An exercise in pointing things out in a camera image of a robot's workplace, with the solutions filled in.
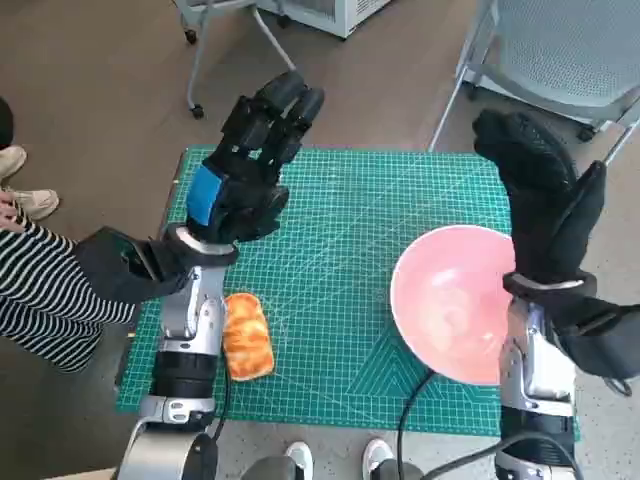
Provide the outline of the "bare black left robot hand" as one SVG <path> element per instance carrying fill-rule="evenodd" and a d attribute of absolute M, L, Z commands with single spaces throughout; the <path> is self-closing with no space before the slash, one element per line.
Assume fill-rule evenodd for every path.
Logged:
<path fill-rule="evenodd" d="M 215 150 L 195 172 L 186 199 L 188 230 L 212 244 L 250 242 L 279 228 L 289 200 L 281 169 L 299 152 L 325 100 L 294 71 L 236 101 Z"/>

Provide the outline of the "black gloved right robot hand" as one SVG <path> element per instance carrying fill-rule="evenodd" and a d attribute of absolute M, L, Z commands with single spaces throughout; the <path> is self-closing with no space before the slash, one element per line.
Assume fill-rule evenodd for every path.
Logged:
<path fill-rule="evenodd" d="M 518 112 L 485 109 L 473 121 L 475 152 L 497 168 L 506 189 L 516 272 L 540 284 L 576 280 L 605 201 L 607 166 L 576 173 L 565 146 Z"/>

